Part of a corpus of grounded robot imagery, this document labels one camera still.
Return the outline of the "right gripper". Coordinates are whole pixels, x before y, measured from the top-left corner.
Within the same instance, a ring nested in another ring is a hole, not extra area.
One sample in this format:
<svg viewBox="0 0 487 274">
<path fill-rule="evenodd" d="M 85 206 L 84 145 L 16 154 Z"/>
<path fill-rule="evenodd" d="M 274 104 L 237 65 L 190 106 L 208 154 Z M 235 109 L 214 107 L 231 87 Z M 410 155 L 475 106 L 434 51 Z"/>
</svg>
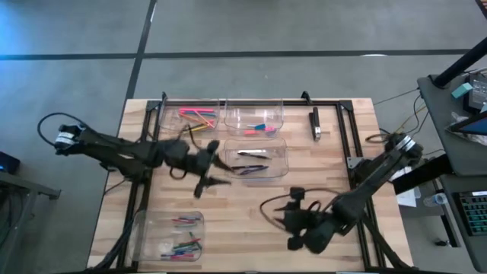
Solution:
<svg viewBox="0 0 487 274">
<path fill-rule="evenodd" d="M 287 241 L 289 250 L 306 247 L 313 254 L 322 253 L 333 235 L 338 233 L 342 223 L 332 213 L 299 209 L 296 203 L 274 209 L 285 212 L 285 230 L 291 234 Z"/>
</svg>

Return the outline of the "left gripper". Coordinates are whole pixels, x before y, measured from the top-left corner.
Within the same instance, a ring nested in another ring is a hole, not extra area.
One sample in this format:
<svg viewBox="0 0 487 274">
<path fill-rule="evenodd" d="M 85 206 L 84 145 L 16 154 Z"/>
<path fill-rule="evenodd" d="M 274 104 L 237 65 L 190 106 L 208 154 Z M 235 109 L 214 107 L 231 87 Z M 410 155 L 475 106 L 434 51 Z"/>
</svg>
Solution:
<svg viewBox="0 0 487 274">
<path fill-rule="evenodd" d="M 199 150 L 195 155 L 187 155 L 185 172 L 199 177 L 199 181 L 193 191 L 195 198 L 200 198 L 203 190 L 211 186 L 231 185 L 230 181 L 208 176 L 208 171 L 212 164 L 222 170 L 230 171 L 231 173 L 234 172 L 232 167 L 228 166 L 216 155 L 215 152 L 218 146 L 219 141 L 213 140 L 210 141 L 205 149 Z"/>
</svg>

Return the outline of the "purple pen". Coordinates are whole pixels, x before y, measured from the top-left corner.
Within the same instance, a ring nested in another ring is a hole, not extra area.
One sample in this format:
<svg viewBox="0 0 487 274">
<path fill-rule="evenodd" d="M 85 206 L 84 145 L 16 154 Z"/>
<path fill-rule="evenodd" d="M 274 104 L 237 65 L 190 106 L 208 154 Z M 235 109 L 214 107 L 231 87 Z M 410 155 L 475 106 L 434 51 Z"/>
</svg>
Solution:
<svg viewBox="0 0 487 274">
<path fill-rule="evenodd" d="M 240 172 L 239 175 L 248 175 L 248 174 L 256 173 L 258 171 L 267 170 L 268 168 L 269 166 L 252 167 Z"/>
</svg>

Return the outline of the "orange pencil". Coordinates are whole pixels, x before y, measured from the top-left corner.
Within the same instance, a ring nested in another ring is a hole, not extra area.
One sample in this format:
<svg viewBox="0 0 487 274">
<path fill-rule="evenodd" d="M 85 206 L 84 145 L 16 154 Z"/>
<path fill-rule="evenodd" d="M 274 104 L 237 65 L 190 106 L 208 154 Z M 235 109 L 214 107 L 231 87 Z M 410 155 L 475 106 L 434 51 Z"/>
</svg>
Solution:
<svg viewBox="0 0 487 274">
<path fill-rule="evenodd" d="M 213 123 L 214 122 L 213 119 L 206 119 L 206 118 L 203 118 L 202 116 L 195 116 L 195 115 L 189 115 L 189 114 L 184 114 L 183 116 L 186 119 L 193 121 L 194 123 L 203 124 L 203 125 L 206 125 L 206 126 L 209 126 L 212 128 L 215 127 L 215 125 Z"/>
</svg>

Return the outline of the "dark pencil with red end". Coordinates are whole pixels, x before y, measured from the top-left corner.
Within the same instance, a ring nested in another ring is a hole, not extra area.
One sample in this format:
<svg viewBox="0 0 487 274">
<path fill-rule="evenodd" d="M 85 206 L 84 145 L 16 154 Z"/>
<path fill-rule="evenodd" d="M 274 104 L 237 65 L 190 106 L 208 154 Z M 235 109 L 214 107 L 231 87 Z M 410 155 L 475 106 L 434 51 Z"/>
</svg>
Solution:
<svg viewBox="0 0 487 274">
<path fill-rule="evenodd" d="M 189 132 L 204 132 L 204 131 L 209 131 L 213 130 L 214 127 L 210 126 L 207 123 L 197 123 L 197 124 L 190 124 L 186 123 L 183 124 L 180 129 L 178 130 L 178 133 L 189 133 Z"/>
</svg>

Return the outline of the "clear plastic bin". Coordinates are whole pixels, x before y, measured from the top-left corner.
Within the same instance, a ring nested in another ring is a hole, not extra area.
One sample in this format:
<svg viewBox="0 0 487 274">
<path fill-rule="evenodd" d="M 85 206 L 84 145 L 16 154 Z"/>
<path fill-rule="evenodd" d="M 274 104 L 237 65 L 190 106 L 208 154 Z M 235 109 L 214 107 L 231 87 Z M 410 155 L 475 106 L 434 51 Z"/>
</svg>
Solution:
<svg viewBox="0 0 487 274">
<path fill-rule="evenodd" d="M 167 134 L 176 135 L 183 124 L 196 124 L 193 121 L 186 119 L 179 111 L 180 108 L 205 108 L 214 109 L 216 117 L 202 116 L 206 119 L 214 120 L 214 129 L 204 132 L 193 132 L 193 134 L 213 133 L 217 128 L 220 120 L 221 101 L 219 99 L 167 99 L 162 103 L 162 113 L 160 118 L 161 129 Z"/>
<path fill-rule="evenodd" d="M 200 217 L 201 221 L 176 223 L 171 219 L 183 216 Z M 201 238 L 202 250 L 194 244 L 179 249 L 164 248 L 162 243 L 173 243 L 173 247 L 191 241 L 189 232 Z M 129 238 L 129 258 L 136 262 L 195 262 L 204 251 L 205 219 L 201 212 L 153 212 L 142 211 L 135 215 Z M 192 260 L 170 260 L 170 255 L 191 253 Z"/>
<path fill-rule="evenodd" d="M 255 130 L 247 124 L 262 124 L 276 128 L 275 132 Z M 224 124 L 230 135 L 235 137 L 272 139 L 284 124 L 284 101 L 278 100 L 227 100 L 225 104 Z M 244 135 L 245 130 L 255 130 L 256 135 Z"/>
<path fill-rule="evenodd" d="M 230 166 L 264 165 L 267 170 L 258 171 L 248 175 L 239 175 L 244 170 L 234 170 L 228 173 L 229 177 L 243 181 L 277 180 L 288 173 L 288 148 L 283 138 L 274 139 L 229 139 L 221 151 L 224 162 Z M 238 152 L 248 152 L 255 155 L 265 155 L 270 160 L 258 159 L 238 155 Z"/>
</svg>

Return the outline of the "black stapler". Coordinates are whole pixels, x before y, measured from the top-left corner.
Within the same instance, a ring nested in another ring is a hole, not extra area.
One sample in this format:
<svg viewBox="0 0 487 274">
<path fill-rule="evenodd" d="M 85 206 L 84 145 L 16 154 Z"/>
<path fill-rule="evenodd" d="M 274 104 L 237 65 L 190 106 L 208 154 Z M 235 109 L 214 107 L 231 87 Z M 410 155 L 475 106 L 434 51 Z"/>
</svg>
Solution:
<svg viewBox="0 0 487 274">
<path fill-rule="evenodd" d="M 315 142 L 320 140 L 321 137 L 321 128 L 320 128 L 320 117 L 319 117 L 319 110 L 317 107 L 313 107 L 313 110 L 308 113 L 309 120 L 310 120 L 310 127 L 313 139 Z"/>
</svg>

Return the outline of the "white paper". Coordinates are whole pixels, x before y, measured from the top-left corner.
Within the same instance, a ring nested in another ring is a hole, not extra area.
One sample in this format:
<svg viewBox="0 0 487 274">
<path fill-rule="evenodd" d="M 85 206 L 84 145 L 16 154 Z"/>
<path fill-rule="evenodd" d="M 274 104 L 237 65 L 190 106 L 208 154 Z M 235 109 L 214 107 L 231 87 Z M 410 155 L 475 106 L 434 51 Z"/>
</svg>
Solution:
<svg viewBox="0 0 487 274">
<path fill-rule="evenodd" d="M 398 177 L 401 177 L 404 174 L 407 174 L 412 170 L 411 167 L 404 167 L 401 170 L 398 170 L 396 173 L 392 175 L 390 178 L 390 181 L 395 180 Z M 396 200 L 400 206 L 406 206 L 406 207 L 413 207 L 415 208 L 417 206 L 416 200 L 421 197 L 421 192 L 418 186 L 411 190 L 407 190 L 404 193 L 397 194 L 396 195 Z"/>
</svg>

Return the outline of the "clear water bottle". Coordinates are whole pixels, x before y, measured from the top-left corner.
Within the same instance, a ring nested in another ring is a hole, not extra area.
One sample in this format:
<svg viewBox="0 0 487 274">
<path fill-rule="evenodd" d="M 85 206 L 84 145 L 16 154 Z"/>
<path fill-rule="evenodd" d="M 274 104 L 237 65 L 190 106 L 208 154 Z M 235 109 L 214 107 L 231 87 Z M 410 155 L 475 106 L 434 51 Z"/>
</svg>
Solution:
<svg viewBox="0 0 487 274">
<path fill-rule="evenodd" d="M 427 207 L 443 206 L 448 204 L 448 199 L 444 193 L 435 193 L 432 196 L 425 197 L 423 204 Z"/>
</svg>

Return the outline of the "grey desk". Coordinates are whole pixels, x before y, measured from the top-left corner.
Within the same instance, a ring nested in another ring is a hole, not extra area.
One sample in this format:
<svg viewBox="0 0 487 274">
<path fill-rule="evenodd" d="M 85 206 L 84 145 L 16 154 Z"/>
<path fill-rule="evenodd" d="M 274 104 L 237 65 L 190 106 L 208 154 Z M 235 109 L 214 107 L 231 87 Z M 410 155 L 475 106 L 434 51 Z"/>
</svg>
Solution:
<svg viewBox="0 0 487 274">
<path fill-rule="evenodd" d="M 478 272 L 487 272 L 487 236 L 469 235 L 458 199 L 459 193 L 487 191 L 487 146 L 471 142 L 446 130 L 453 122 L 452 112 L 460 116 L 469 116 L 463 110 L 463 101 L 451 96 L 452 90 L 460 86 L 463 79 L 454 79 L 445 89 L 435 87 L 429 77 L 419 78 L 417 83 L 453 171 L 452 174 L 440 176 L 451 211 L 473 267 Z"/>
</svg>

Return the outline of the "black keyboard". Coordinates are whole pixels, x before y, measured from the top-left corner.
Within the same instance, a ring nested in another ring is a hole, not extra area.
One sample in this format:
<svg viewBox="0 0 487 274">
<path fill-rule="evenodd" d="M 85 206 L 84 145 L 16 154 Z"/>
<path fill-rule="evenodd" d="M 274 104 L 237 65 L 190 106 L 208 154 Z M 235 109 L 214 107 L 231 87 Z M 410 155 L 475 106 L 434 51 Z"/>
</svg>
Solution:
<svg viewBox="0 0 487 274">
<path fill-rule="evenodd" d="M 455 193 L 460 217 L 470 236 L 487 235 L 487 190 Z"/>
</svg>

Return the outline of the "grey metal workbench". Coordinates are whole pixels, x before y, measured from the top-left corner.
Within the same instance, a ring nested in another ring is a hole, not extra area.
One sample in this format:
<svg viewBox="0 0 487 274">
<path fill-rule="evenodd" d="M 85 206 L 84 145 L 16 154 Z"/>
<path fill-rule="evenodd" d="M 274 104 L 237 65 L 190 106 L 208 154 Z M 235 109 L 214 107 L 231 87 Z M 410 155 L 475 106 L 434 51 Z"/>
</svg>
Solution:
<svg viewBox="0 0 487 274">
<path fill-rule="evenodd" d="M 39 195 L 58 199 L 61 190 L 0 172 L 0 274 L 17 253 Z"/>
</svg>

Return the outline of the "computer monitor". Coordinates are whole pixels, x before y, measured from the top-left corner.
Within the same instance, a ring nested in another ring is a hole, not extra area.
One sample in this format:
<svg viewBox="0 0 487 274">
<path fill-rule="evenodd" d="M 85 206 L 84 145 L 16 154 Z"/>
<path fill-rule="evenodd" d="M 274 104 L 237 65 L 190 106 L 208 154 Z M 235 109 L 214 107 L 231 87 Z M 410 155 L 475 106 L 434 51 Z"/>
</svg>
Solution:
<svg viewBox="0 0 487 274">
<path fill-rule="evenodd" d="M 447 128 L 451 132 L 487 135 L 487 111 L 468 117 L 469 119 L 460 123 L 451 123 Z"/>
</svg>

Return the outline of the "black computer tower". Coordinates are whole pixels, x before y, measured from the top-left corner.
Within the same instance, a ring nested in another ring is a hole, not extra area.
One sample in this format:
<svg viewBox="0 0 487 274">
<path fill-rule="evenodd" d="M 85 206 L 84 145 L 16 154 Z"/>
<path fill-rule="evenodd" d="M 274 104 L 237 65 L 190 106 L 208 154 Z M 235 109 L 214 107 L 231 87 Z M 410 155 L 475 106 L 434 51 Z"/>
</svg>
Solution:
<svg viewBox="0 0 487 274">
<path fill-rule="evenodd" d="M 20 167 L 20 161 L 2 151 L 0 151 L 0 171 L 8 174 L 16 174 Z"/>
</svg>

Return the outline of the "teal box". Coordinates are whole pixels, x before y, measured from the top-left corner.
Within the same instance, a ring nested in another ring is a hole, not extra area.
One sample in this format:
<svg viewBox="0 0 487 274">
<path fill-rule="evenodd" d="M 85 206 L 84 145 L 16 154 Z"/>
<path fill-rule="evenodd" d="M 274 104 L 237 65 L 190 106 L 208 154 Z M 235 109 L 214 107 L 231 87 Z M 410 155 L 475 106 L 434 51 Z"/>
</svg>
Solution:
<svg viewBox="0 0 487 274">
<path fill-rule="evenodd" d="M 451 96 L 455 99 L 459 99 L 465 94 L 468 94 L 472 89 L 473 86 L 470 83 L 463 83 L 451 92 Z"/>
</svg>

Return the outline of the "black device with label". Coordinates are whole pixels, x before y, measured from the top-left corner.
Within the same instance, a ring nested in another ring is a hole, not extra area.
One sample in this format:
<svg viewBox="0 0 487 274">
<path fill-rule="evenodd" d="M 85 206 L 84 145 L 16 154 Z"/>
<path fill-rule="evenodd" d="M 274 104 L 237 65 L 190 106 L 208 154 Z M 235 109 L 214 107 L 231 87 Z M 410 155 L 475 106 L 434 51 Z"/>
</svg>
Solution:
<svg viewBox="0 0 487 274">
<path fill-rule="evenodd" d="M 469 76 L 473 89 L 467 94 L 466 108 L 471 113 L 479 113 L 487 104 L 487 77 L 483 74 Z"/>
</svg>

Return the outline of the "black monitor pole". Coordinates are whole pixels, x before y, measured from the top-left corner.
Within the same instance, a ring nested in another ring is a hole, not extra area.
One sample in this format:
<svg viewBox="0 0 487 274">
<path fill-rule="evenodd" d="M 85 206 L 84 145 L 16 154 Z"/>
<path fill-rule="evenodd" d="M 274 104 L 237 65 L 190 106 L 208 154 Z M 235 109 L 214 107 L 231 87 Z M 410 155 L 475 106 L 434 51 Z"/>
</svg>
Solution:
<svg viewBox="0 0 487 274">
<path fill-rule="evenodd" d="M 454 78 L 460 75 L 463 71 L 471 65 L 478 62 L 484 55 L 487 54 L 487 37 L 475 45 L 471 50 L 459 58 L 453 65 L 448 67 L 439 76 L 432 80 L 432 83 L 437 88 L 443 88 L 449 84 Z"/>
</svg>

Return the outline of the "black aluminium frame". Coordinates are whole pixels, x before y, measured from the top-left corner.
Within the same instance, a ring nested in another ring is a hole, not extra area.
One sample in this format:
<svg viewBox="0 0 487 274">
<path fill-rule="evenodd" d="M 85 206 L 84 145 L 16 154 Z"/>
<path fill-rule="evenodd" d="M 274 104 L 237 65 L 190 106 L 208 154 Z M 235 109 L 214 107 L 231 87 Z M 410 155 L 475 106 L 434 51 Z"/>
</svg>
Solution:
<svg viewBox="0 0 487 274">
<path fill-rule="evenodd" d="M 165 100 L 130 100 L 124 109 L 119 136 L 134 140 L 180 137 L 196 153 L 210 141 L 255 139 L 230 135 L 221 101 L 218 128 L 213 133 L 167 134 L 160 118 Z M 97 228 L 88 260 L 88 272 L 117 274 L 446 274 L 413 266 L 394 188 L 388 181 L 367 201 L 361 220 L 347 234 L 334 234 L 326 249 L 313 254 L 307 248 L 289 250 L 290 234 L 277 222 L 284 212 L 274 209 L 291 201 L 293 187 L 306 189 L 301 208 L 324 209 L 332 199 L 358 185 L 356 166 L 382 151 L 367 144 L 378 131 L 369 99 L 281 99 L 284 124 L 275 138 L 288 148 L 288 173 L 277 180 L 243 181 L 216 167 L 208 175 L 231 185 L 211 186 L 193 196 L 199 177 L 168 166 L 151 168 L 141 183 L 126 183 L 114 172 L 107 179 Z M 321 137 L 315 142 L 308 113 L 317 107 Z M 136 262 L 129 258 L 129 238 L 135 215 L 142 211 L 201 212 L 205 219 L 203 255 L 195 262 Z"/>
</svg>

